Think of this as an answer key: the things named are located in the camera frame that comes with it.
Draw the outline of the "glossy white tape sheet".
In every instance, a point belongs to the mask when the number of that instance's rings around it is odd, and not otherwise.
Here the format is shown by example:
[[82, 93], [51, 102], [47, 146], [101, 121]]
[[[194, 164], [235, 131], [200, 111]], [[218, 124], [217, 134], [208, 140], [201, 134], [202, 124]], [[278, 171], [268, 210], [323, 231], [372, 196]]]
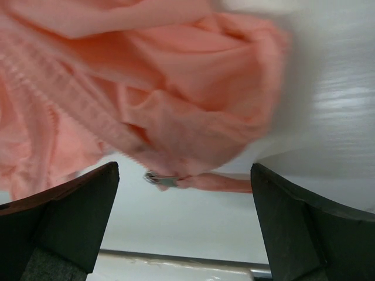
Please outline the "glossy white tape sheet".
[[267, 264], [102, 249], [87, 280], [272, 280]]

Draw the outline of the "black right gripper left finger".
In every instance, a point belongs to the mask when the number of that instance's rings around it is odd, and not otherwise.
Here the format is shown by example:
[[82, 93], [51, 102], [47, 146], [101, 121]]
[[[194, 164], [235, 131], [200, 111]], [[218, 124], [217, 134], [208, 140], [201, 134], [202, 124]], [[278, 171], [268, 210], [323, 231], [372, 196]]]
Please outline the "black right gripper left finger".
[[118, 164], [1, 205], [1, 280], [86, 280], [117, 193]]

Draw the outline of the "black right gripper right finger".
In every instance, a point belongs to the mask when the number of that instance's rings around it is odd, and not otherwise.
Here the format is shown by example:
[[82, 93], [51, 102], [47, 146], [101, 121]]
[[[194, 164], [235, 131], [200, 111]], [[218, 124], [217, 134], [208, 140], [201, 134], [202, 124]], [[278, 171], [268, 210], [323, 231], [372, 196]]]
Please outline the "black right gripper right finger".
[[291, 183], [261, 164], [251, 185], [273, 280], [374, 280], [374, 214]]

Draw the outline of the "pink zip jacket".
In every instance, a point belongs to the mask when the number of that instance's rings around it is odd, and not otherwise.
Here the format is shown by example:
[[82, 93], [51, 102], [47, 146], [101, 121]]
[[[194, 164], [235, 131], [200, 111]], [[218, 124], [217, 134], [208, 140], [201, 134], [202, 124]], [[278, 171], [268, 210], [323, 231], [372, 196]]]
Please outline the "pink zip jacket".
[[210, 1], [2, 1], [1, 189], [43, 192], [121, 152], [180, 189], [269, 130], [289, 35]]

